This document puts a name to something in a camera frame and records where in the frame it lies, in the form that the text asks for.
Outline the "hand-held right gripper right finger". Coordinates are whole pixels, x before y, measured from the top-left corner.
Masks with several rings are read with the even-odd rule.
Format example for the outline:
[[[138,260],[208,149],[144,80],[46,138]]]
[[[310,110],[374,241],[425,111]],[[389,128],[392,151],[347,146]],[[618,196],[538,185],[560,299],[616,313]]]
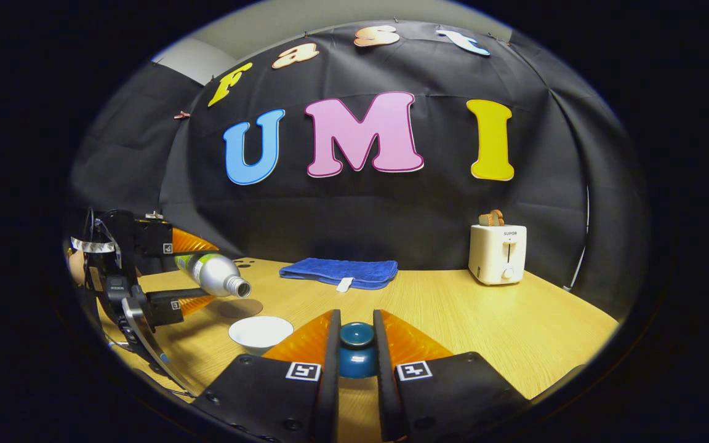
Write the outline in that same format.
[[[382,438],[478,442],[529,399],[476,351],[455,354],[395,314],[372,314]]]

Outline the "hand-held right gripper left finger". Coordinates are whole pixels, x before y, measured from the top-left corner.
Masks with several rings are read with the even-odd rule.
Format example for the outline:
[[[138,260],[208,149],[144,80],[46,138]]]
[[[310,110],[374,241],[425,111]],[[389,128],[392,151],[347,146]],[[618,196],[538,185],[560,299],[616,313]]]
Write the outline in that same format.
[[[341,326],[330,309],[263,355],[236,356],[193,407],[234,441],[337,441]]]

